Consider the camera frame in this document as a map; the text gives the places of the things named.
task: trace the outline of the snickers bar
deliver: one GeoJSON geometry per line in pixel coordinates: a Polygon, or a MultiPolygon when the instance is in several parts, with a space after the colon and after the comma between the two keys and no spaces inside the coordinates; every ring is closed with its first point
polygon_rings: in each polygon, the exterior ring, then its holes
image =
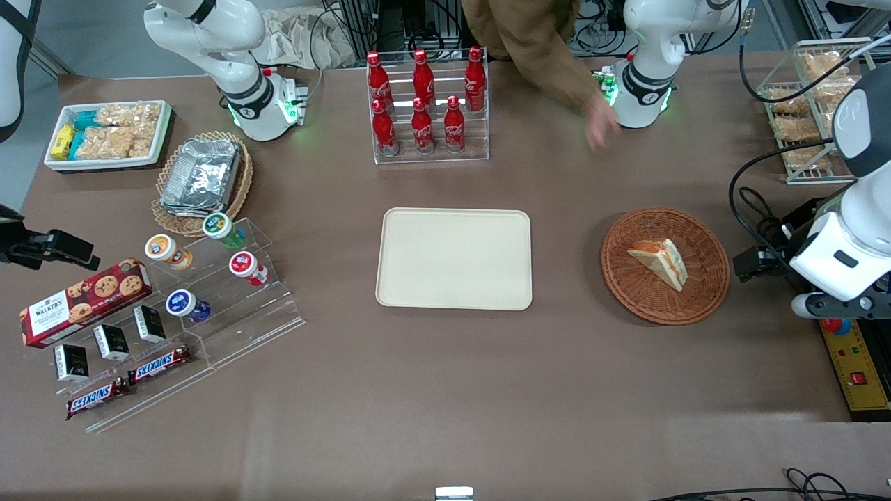
{"type": "Polygon", "coordinates": [[[173,365],[188,362],[190,360],[192,360],[192,353],[189,351],[189,346],[184,344],[173,351],[168,352],[166,355],[155,358],[148,364],[141,365],[135,371],[127,372],[127,379],[129,380],[130,386],[134,386],[145,378],[152,377],[169,369],[173,365]]]}
{"type": "Polygon", "coordinates": [[[119,377],[97,390],[90,391],[82,397],[69,400],[68,415],[65,417],[65,421],[68,421],[73,415],[78,414],[81,411],[98,406],[99,404],[107,402],[112,398],[117,397],[117,395],[123,395],[128,391],[130,391],[130,389],[127,387],[124,378],[119,377]]]}

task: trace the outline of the red bottle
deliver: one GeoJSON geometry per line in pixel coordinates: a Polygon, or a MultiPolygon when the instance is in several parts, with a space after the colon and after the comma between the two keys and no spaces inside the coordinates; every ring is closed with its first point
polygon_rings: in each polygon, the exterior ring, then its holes
{"type": "Polygon", "coordinates": [[[372,110],[374,111],[372,127],[374,136],[378,138],[378,151],[387,157],[395,156],[399,153],[399,143],[396,141],[393,119],[384,110],[384,103],[380,99],[372,101],[372,110]]]}
{"type": "Polygon", "coordinates": [[[372,99],[380,99],[387,112],[393,111],[393,93],[389,88],[387,72],[380,66],[380,56],[368,53],[368,86],[372,89],[372,99]]]}
{"type": "Polygon", "coordinates": [[[470,48],[470,63],[464,72],[464,92],[468,111],[483,111],[486,106],[486,70],[483,69],[483,50],[470,48]]]}
{"type": "Polygon", "coordinates": [[[450,153],[464,151],[464,115],[458,109],[458,96],[448,96],[448,111],[445,112],[445,148],[450,153]]]}
{"type": "Polygon", "coordinates": [[[433,120],[427,113],[427,107],[420,97],[414,98],[414,114],[412,115],[412,128],[414,129],[414,147],[421,155],[433,153],[433,120]]]}
{"type": "Polygon", "coordinates": [[[414,51],[414,95],[421,98],[427,113],[434,114],[437,110],[436,92],[433,90],[433,71],[427,64],[427,52],[424,49],[414,51]]]}

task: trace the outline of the sandwich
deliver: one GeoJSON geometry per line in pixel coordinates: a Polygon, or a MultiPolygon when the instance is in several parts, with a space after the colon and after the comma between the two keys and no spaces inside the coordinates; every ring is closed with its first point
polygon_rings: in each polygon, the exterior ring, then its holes
{"type": "Polygon", "coordinates": [[[681,252],[667,238],[641,240],[632,244],[628,253],[652,270],[659,278],[680,292],[687,281],[687,267],[681,252]]]}

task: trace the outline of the clear acrylic display stand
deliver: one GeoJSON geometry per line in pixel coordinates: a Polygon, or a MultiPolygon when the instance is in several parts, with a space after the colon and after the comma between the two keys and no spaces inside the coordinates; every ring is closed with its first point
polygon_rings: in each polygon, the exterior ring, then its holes
{"type": "MultiPolygon", "coordinates": [[[[149,276],[154,288],[151,296],[59,341],[86,348],[91,374],[85,382],[59,382],[57,394],[63,400],[59,405],[60,420],[65,417],[65,404],[69,400],[101,388],[118,377],[126,379],[128,371],[187,344],[192,353],[191,362],[174,365],[155,377],[139,381],[127,394],[74,415],[66,423],[84,426],[87,432],[105,431],[305,323],[293,295],[279,281],[266,252],[272,244],[270,240],[246,218],[235,222],[235,227],[245,234],[241,249],[253,253],[268,270],[266,283],[254,286],[234,276],[229,271],[229,258],[237,250],[227,250],[210,238],[184,246],[194,257],[187,270],[177,272],[164,263],[151,263],[149,276]],[[165,301],[176,289],[188,289],[200,300],[210,303],[210,318],[195,324],[188,318],[171,316],[165,309],[165,301]],[[133,316],[134,308],[139,305],[161,313],[168,337],[166,341],[153,344],[140,339],[133,316]],[[122,362],[100,357],[93,337],[93,328],[99,324],[113,325],[124,331],[130,357],[122,362]]],[[[37,353],[33,358],[54,365],[52,347],[27,350],[28,357],[37,353]]]]}
{"type": "MultiPolygon", "coordinates": [[[[390,91],[393,93],[394,111],[390,113],[396,139],[399,142],[399,153],[388,157],[380,153],[378,140],[372,128],[372,151],[374,163],[378,165],[399,164],[408,162],[442,162],[455,160],[488,160],[489,159],[489,103],[491,86],[489,83],[489,64],[486,48],[483,47],[483,70],[486,72],[486,105],[482,111],[467,111],[464,99],[464,72],[470,60],[468,49],[448,51],[454,57],[434,59],[436,51],[428,51],[428,64],[433,71],[434,89],[436,91],[436,111],[430,116],[433,119],[433,141],[436,150],[429,155],[421,155],[414,147],[412,130],[412,101],[415,97],[412,75],[414,60],[410,52],[379,53],[380,63],[390,80],[390,91]],[[464,151],[450,153],[446,149],[446,129],[443,118],[446,115],[448,96],[457,95],[464,114],[464,151]]],[[[366,81],[368,69],[365,69],[366,81]]],[[[369,123],[374,117],[372,111],[372,91],[365,86],[368,93],[369,123]]]]}

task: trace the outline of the wire rack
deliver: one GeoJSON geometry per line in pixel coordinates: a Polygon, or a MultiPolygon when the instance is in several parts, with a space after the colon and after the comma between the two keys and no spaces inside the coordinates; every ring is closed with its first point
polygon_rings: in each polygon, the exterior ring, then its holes
{"type": "MultiPolygon", "coordinates": [[[[843,38],[834,41],[804,40],[798,42],[789,50],[786,57],[767,74],[767,77],[758,86],[758,93],[770,94],[772,91],[782,91],[783,94],[794,94],[811,82],[804,65],[804,59],[808,54],[815,56],[824,53],[838,53],[840,57],[846,58],[850,53],[864,47],[869,42],[871,42],[871,39],[868,37],[843,38]],[[798,81],[774,81],[774,78],[780,71],[788,67],[790,60],[795,68],[798,81]]],[[[864,53],[856,61],[861,59],[870,70],[875,69],[875,62],[872,60],[869,52],[864,53]]],[[[849,62],[844,68],[848,73],[847,76],[856,81],[860,79],[860,67],[859,64],[853,63],[849,62]]],[[[824,83],[831,84],[831,81],[827,78],[824,80],[824,83]]],[[[838,104],[827,103],[824,100],[817,99],[814,91],[818,88],[820,86],[805,93],[808,102],[807,113],[797,113],[795,115],[777,113],[770,103],[764,104],[774,137],[780,148],[799,144],[799,142],[789,142],[781,139],[782,134],[777,127],[777,118],[810,119],[815,123],[820,133],[820,138],[826,139],[832,136],[832,117],[838,104]]],[[[845,161],[838,154],[837,146],[832,143],[826,144],[819,152],[815,152],[810,160],[793,162],[788,155],[783,155],[782,160],[786,168],[784,179],[789,185],[850,183],[854,180],[854,176],[847,168],[845,161]]]]}

